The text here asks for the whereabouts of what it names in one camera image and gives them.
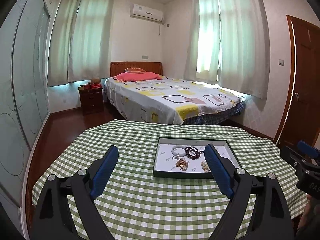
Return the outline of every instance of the drawer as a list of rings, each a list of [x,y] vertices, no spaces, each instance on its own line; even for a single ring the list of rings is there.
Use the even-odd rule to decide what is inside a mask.
[[[102,112],[104,110],[102,91],[95,93],[81,92],[80,101],[83,114],[92,114]]]
[[[84,103],[91,104],[92,102],[95,101],[101,101],[102,99],[102,92],[97,92],[97,93],[83,93],[80,94],[80,99],[81,102],[83,101]]]

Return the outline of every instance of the baseboard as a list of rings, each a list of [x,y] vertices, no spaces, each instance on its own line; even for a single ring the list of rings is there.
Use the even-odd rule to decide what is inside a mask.
[[[245,130],[246,132],[250,133],[250,134],[253,135],[253,136],[261,137],[261,138],[267,138],[267,139],[269,139],[269,140],[271,140],[271,141],[274,142],[274,138],[271,138],[271,137],[269,137],[268,135],[265,135],[265,134],[263,134],[263,133],[260,133],[260,132],[258,132],[258,131],[256,131],[256,130],[253,130],[253,129],[249,128],[249,127],[246,127],[246,126],[244,126],[244,125],[242,125],[242,124],[240,124],[240,123],[237,123],[237,122],[235,122],[235,121],[232,121],[232,120],[230,120],[230,119],[225,120],[225,121],[222,122],[220,125],[238,127],[238,128],[241,128],[241,129]]]
[[[51,114],[52,117],[54,117],[55,115],[61,115],[61,114],[67,114],[69,112],[72,112],[72,111],[77,111],[77,110],[80,110],[81,107],[76,107],[76,108],[71,108],[71,109],[67,109],[67,110],[62,110],[62,111],[58,111],[58,112],[54,112]]]
[[[49,113],[47,114],[46,118],[44,119],[42,127],[39,130],[39,133],[38,133],[38,136],[36,137],[35,143],[33,144],[33,148],[32,148],[32,150],[30,152],[30,156],[29,156],[29,159],[28,159],[26,171],[25,171],[24,178],[23,178],[22,205],[21,205],[21,207],[19,209],[20,209],[21,228],[22,228],[23,236],[24,236],[24,238],[26,240],[29,240],[29,233],[28,233],[28,227],[27,227],[27,217],[26,217],[26,189],[27,189],[28,174],[29,174],[29,169],[30,169],[33,153],[34,153],[34,151],[36,149],[36,146],[37,146],[37,143],[38,143],[39,138],[41,136],[41,133],[44,130],[44,127],[46,126],[46,124],[48,123],[48,119],[49,119],[50,116],[51,116],[51,113],[49,111]]]

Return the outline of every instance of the human hand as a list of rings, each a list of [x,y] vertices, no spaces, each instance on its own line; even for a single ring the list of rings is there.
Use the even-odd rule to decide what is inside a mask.
[[[305,208],[304,208],[304,212],[303,215],[301,216],[301,220],[300,223],[298,225],[298,229],[302,228],[303,226],[305,226],[308,222],[308,215],[310,214],[310,212],[313,212],[315,215],[320,215],[320,204],[316,205],[313,210],[312,206],[311,206],[311,199],[312,197],[310,195],[307,196],[307,199],[309,200],[308,203],[306,204]]]

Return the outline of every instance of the wooden nightstand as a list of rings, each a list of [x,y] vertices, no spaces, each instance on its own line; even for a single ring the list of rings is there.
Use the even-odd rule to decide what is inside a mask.
[[[83,114],[93,114],[103,111],[102,88],[80,90],[79,94]]]

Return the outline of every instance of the tray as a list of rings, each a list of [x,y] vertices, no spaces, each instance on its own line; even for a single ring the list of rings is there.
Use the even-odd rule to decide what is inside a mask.
[[[204,154],[196,160],[191,160],[187,156],[183,157],[189,162],[188,170],[181,171],[176,167],[177,160],[173,160],[171,153],[175,145],[194,146],[199,151],[204,151],[205,146],[212,144],[220,156],[231,160],[236,168],[242,168],[241,164],[226,140],[198,140],[188,138],[168,138],[160,137],[157,145],[156,156],[153,165],[153,176],[173,179],[212,179],[211,172],[202,169],[201,162],[205,161]],[[183,153],[183,149],[176,149],[175,152]]]

